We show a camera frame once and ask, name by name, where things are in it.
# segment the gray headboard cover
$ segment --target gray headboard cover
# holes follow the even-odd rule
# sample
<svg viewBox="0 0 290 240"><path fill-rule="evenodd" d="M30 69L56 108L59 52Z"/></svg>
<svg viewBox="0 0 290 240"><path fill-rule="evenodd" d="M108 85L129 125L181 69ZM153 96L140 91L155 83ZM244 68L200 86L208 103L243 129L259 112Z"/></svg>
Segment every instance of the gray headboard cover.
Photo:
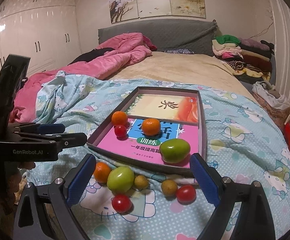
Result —
<svg viewBox="0 0 290 240"><path fill-rule="evenodd" d="M157 51L191 49L196 54L213 56L212 39L217 23L188 19L152 19L127 22L98 30L98 42L122 33L142 33L157 46Z"/></svg>

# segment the screw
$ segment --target screw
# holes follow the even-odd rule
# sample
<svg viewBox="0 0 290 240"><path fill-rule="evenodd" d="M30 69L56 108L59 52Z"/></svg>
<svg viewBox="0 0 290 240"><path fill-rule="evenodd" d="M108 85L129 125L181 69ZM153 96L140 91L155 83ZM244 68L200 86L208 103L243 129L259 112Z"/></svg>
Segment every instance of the screw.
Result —
<svg viewBox="0 0 290 240"><path fill-rule="evenodd" d="M57 178L54 180L55 184L61 184L63 182L63 178Z"/></svg>
<svg viewBox="0 0 290 240"><path fill-rule="evenodd" d="M32 182L28 182L28 183L26 183L25 184L25 187L26 188L30 188L30 187L32 187L34 184L32 183Z"/></svg>
<svg viewBox="0 0 290 240"><path fill-rule="evenodd" d="M230 182L232 182L232 179L229 178L229 177L223 177L223 182L224 183L230 183Z"/></svg>
<svg viewBox="0 0 290 240"><path fill-rule="evenodd" d="M261 187L261 183L260 183L259 181L257 181L257 180L255 180L255 181L253 182L253 185L254 185L255 187Z"/></svg>

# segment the white plastic bag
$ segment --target white plastic bag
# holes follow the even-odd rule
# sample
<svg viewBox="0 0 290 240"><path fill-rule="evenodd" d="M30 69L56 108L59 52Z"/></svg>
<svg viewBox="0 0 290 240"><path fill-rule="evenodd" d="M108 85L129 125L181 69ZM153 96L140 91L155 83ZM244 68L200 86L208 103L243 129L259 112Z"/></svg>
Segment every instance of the white plastic bag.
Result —
<svg viewBox="0 0 290 240"><path fill-rule="evenodd" d="M265 88L270 90L274 89L275 86L271 85L268 81L256 82L252 85L252 91L261 96L272 108L283 111L290 107L290 103L284 95L275 98L273 95L269 94Z"/></svg>

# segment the beige bed sheet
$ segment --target beige bed sheet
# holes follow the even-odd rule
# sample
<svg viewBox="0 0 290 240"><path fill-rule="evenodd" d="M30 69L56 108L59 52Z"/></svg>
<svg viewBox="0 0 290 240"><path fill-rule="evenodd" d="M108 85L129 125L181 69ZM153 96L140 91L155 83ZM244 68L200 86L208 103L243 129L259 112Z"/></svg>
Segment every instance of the beige bed sheet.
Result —
<svg viewBox="0 0 290 240"><path fill-rule="evenodd" d="M121 69L108 79L148 78L204 85L237 93L256 101L232 75L232 68L207 55L153 52L142 62Z"/></svg>

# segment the wardrobe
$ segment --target wardrobe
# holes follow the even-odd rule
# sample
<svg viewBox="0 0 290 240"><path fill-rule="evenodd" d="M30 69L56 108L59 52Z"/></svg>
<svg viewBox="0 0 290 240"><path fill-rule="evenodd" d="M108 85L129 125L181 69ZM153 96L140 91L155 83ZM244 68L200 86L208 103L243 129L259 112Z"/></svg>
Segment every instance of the wardrobe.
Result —
<svg viewBox="0 0 290 240"><path fill-rule="evenodd" d="M75 0L5 0L0 6L0 69L9 54L30 57L27 76L81 54Z"/></svg>

